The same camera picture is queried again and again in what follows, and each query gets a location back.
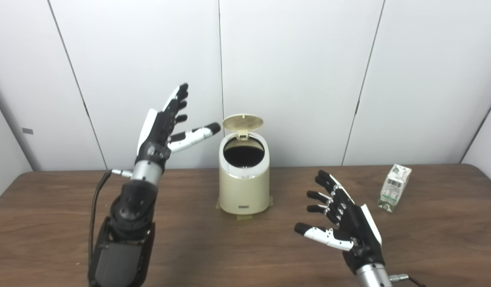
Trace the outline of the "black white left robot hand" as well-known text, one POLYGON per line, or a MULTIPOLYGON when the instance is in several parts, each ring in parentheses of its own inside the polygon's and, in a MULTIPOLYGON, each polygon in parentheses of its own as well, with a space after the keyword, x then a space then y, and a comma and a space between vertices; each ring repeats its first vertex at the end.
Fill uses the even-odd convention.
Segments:
POLYGON ((149 109, 140 133, 135 163, 147 161, 164 168, 171 154, 188 149, 221 131, 221 125, 213 122, 174 133, 176 125, 188 118, 186 114, 180 114, 187 107, 188 96, 189 84, 184 83, 175 88, 162 110, 149 109))

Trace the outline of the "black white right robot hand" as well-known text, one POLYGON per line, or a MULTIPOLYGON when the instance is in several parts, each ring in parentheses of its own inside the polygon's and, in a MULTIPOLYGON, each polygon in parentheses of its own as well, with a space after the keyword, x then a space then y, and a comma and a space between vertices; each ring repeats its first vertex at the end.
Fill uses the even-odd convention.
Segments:
POLYGON ((307 197, 321 202, 307 206, 307 211, 323 214, 334 228, 296 223, 294 231, 306 238, 342 251, 345 264, 354 275, 366 265, 385 265, 382 238, 366 204, 355 204, 343 185, 327 171, 319 170, 315 182, 327 195, 307 191, 307 197))

